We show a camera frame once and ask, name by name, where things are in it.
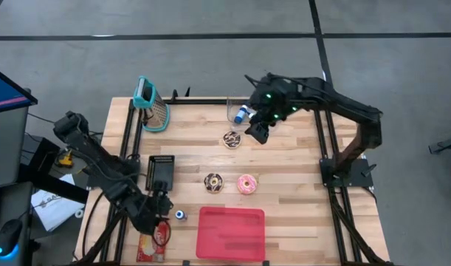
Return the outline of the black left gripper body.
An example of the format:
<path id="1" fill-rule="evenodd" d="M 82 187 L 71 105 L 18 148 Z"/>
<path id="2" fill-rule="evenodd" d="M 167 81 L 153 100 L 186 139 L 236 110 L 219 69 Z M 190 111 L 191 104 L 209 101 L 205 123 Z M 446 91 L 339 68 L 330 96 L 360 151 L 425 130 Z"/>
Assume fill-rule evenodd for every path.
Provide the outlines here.
<path id="1" fill-rule="evenodd" d="M 140 233 L 152 235 L 161 221 L 168 217 L 173 203 L 167 194 L 159 192 L 153 196 L 142 194 L 134 200 L 131 222 Z"/>

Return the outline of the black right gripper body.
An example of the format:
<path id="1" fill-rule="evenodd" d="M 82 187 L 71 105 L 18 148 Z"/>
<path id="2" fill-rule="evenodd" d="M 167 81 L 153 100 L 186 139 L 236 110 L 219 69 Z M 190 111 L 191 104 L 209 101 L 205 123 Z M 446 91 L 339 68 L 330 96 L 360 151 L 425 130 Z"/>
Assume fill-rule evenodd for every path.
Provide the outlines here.
<path id="1" fill-rule="evenodd" d="M 303 79 L 290 78 L 282 75 L 266 74 L 256 80 L 247 76 L 254 86 L 254 92 L 248 100 L 248 107 L 265 115 L 265 122 L 286 120 L 288 116 L 303 108 L 300 102 Z"/>

